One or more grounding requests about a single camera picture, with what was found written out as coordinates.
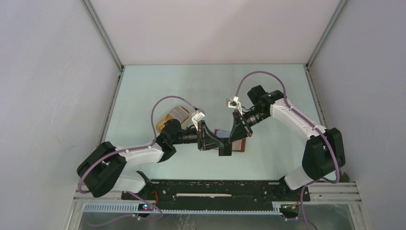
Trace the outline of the black credit card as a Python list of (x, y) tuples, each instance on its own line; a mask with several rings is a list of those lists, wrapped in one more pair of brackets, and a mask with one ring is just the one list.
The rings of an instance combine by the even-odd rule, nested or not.
[(223, 146), (219, 147), (218, 155), (219, 156), (231, 156), (232, 155), (232, 143), (224, 143)]

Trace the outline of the brown leather card holder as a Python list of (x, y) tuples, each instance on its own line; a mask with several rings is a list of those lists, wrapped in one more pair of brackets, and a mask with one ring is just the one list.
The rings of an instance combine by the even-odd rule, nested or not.
[[(228, 138), (230, 136), (229, 131), (220, 130), (220, 129), (216, 129), (214, 131), (214, 133), (219, 138)], [(243, 138), (241, 140), (233, 142), (233, 144), (232, 144), (232, 152), (245, 152), (245, 150), (246, 150), (246, 138)]]

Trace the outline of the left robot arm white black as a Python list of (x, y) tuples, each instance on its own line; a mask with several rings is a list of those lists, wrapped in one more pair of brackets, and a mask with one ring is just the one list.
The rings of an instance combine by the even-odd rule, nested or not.
[(147, 199), (151, 195), (151, 182), (135, 167), (167, 161), (177, 152), (175, 146), (179, 144), (197, 144), (200, 151), (223, 151), (228, 139), (216, 136), (203, 120), (195, 127), (182, 129), (178, 120), (171, 119), (150, 146), (119, 148), (109, 141), (103, 142), (77, 168), (78, 191), (91, 193), (94, 198), (110, 191), (126, 191)]

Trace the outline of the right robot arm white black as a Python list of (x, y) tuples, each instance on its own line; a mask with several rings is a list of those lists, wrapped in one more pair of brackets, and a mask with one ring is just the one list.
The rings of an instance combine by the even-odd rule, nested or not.
[(336, 173), (339, 179), (340, 168), (345, 165), (346, 159), (342, 134), (338, 129), (327, 129), (310, 120), (279, 90), (265, 92), (258, 85), (248, 92), (248, 97), (253, 106), (246, 113), (243, 113), (237, 96), (227, 101), (227, 106), (234, 109), (229, 142), (251, 137), (254, 125), (273, 117), (294, 132), (305, 146), (301, 166), (280, 179), (278, 193), (282, 199), (293, 199), (298, 188), (318, 181), (329, 173)]

